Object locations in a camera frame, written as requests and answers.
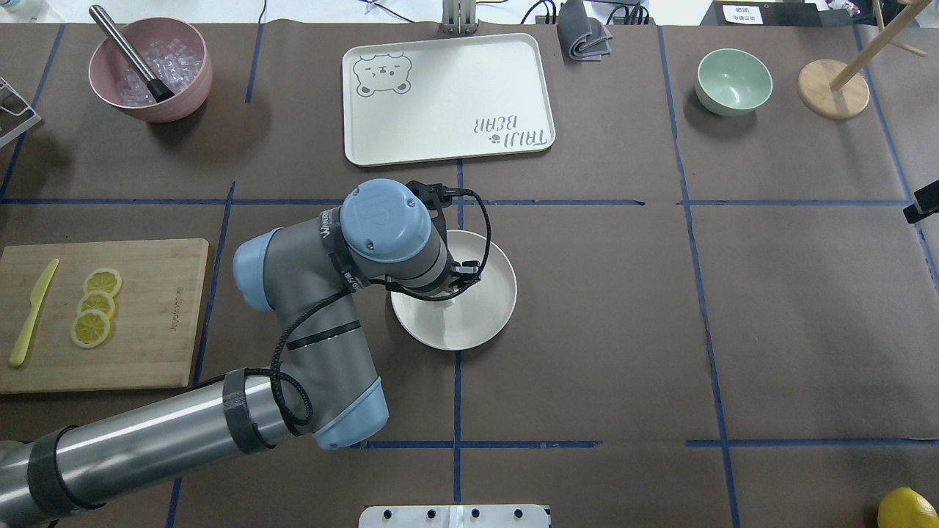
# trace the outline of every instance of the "blue joint cap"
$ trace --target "blue joint cap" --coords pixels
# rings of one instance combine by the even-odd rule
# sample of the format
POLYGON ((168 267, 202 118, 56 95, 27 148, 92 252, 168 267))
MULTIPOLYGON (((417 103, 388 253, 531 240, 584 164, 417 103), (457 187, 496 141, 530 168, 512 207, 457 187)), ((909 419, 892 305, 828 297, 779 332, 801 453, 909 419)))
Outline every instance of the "blue joint cap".
POLYGON ((339 209, 343 236, 352 251, 383 264, 417 255, 430 240, 430 213, 402 183, 370 179, 339 209))
POLYGON ((379 432, 388 422, 388 404, 381 390, 381 378, 376 378, 351 405, 332 419, 313 438, 320 449, 331 451, 349 447, 379 432))
POLYGON ((270 233, 244 242, 235 252, 235 259, 232 262, 235 284, 241 296, 258 312, 274 311, 268 303, 267 295, 264 294, 264 257, 268 254, 270 239, 281 229, 278 227, 270 233))

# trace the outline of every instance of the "lemon slice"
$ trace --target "lemon slice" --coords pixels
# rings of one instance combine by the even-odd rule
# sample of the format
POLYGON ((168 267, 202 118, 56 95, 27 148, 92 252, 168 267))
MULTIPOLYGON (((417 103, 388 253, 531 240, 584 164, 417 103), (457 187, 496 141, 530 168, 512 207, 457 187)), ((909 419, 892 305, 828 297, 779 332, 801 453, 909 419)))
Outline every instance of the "lemon slice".
POLYGON ((111 334, 111 321, 104 312, 85 310, 71 322, 71 341, 83 349, 94 348, 111 334))
POLYGON ((108 319, 114 318, 117 305, 115 298, 103 289, 92 289, 87 292, 78 302, 77 313, 81 314, 85 310, 100 310, 108 319))
POLYGON ((939 516, 922 495, 909 488, 890 491, 877 510, 880 528, 937 528, 939 516))
POLYGON ((85 278, 85 293, 100 289, 108 292, 111 297, 116 297, 120 287, 124 285, 124 279, 120 277, 117 270, 111 268, 98 268, 85 278))

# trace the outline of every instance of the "yellow knife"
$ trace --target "yellow knife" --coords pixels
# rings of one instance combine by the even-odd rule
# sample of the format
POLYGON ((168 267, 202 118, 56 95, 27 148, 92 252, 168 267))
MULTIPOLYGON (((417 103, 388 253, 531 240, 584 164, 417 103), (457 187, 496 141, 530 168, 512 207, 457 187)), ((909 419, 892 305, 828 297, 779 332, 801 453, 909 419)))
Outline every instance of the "yellow knife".
POLYGON ((9 355, 9 365, 17 368, 26 361, 26 353, 29 351, 29 342, 33 339, 33 329, 36 327, 36 317, 39 315, 39 308, 42 306, 42 299, 46 296, 46 290, 49 289, 49 283, 53 280, 55 269, 58 268, 58 258, 53 258, 42 275, 36 280, 33 291, 29 294, 29 317, 23 323, 20 330, 20 336, 16 338, 16 344, 13 345, 13 353, 9 355))

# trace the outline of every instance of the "cutting board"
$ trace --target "cutting board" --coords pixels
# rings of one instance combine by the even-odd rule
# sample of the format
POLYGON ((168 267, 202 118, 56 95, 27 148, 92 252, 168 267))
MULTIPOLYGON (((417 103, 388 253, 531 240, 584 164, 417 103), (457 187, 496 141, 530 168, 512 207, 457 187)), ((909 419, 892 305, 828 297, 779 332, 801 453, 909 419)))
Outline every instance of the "cutting board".
POLYGON ((111 241, 8 246, 0 256, 0 393, 184 387, 189 384, 208 242, 111 241), (29 314, 29 293, 46 264, 59 259, 20 368, 9 354, 29 314), (120 272, 111 335, 93 349, 69 330, 85 278, 120 272))

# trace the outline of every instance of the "pink bowl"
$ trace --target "pink bowl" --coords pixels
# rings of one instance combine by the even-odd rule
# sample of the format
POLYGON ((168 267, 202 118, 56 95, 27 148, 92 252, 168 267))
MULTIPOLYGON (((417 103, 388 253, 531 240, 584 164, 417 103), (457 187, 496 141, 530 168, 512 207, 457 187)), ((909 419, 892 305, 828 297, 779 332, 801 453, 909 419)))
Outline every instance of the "pink bowl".
POLYGON ((91 55, 91 63, 88 64, 88 82, 98 97, 128 116, 151 123, 176 121, 202 106, 212 87, 212 61, 206 40, 197 29, 181 20, 152 18, 124 25, 121 32, 141 54, 154 40, 179 39, 194 50, 197 57, 202 55, 202 68, 190 85, 166 101, 147 106, 125 106, 121 104, 117 84, 129 65, 114 43, 106 39, 91 55))

